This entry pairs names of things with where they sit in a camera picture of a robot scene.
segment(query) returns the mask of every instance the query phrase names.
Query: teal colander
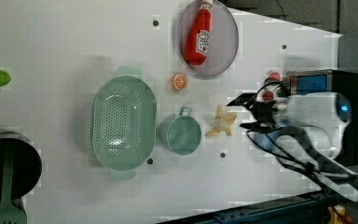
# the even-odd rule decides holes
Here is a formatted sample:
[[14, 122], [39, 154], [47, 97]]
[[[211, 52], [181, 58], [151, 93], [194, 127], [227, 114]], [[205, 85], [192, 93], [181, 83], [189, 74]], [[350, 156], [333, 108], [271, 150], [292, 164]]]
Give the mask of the teal colander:
[[[132, 67], [119, 67], [118, 75], [140, 75]], [[141, 165], [156, 139], [156, 98], [141, 79], [116, 77], [101, 87], [95, 98], [92, 147], [98, 160], [113, 171]]]

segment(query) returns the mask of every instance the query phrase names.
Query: red ketchup bottle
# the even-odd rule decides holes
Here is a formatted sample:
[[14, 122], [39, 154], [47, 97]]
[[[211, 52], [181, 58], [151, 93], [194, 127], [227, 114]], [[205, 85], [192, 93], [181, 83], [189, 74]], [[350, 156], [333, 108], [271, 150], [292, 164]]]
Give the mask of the red ketchup bottle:
[[213, 0], [202, 0], [197, 18], [187, 36], [185, 61], [191, 65], [201, 65], [206, 60], [211, 31]]

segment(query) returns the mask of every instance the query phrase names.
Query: white table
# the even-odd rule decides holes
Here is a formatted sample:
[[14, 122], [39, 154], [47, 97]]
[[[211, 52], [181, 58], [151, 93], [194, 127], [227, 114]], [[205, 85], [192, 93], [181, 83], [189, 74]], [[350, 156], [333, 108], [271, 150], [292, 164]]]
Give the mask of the white table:
[[[337, 66], [339, 35], [232, 10], [240, 29], [235, 63], [219, 77], [195, 77], [174, 40], [175, 21], [190, 2], [0, 0], [0, 68], [12, 76], [0, 88], [0, 132], [25, 134], [43, 160], [38, 186], [23, 198], [28, 223], [154, 223], [317, 189], [257, 150], [240, 128], [230, 138], [202, 139], [187, 157], [156, 143], [154, 164], [141, 165], [129, 181], [112, 180], [98, 163], [90, 147], [92, 102], [121, 65], [145, 74], [158, 100], [157, 125], [190, 105], [204, 132], [217, 105], [257, 90], [269, 71]], [[175, 72], [190, 83], [179, 93], [168, 85]], [[237, 127], [252, 119], [233, 109]]]

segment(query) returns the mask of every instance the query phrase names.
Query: toy orange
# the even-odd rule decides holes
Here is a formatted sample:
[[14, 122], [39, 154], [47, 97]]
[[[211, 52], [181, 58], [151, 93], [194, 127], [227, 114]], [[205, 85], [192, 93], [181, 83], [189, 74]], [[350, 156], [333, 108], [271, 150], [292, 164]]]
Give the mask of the toy orange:
[[176, 74], [171, 79], [171, 85], [175, 90], [181, 90], [187, 86], [187, 78], [183, 74]]

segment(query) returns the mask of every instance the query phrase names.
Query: green cup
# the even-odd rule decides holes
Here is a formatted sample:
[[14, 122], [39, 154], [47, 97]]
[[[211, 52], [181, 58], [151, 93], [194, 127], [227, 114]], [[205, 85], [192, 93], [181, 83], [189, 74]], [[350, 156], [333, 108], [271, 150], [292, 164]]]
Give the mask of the green cup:
[[168, 150], [178, 155], [194, 152], [201, 142], [201, 127], [191, 116], [190, 107], [182, 107], [179, 117], [170, 116], [159, 126], [159, 138]]

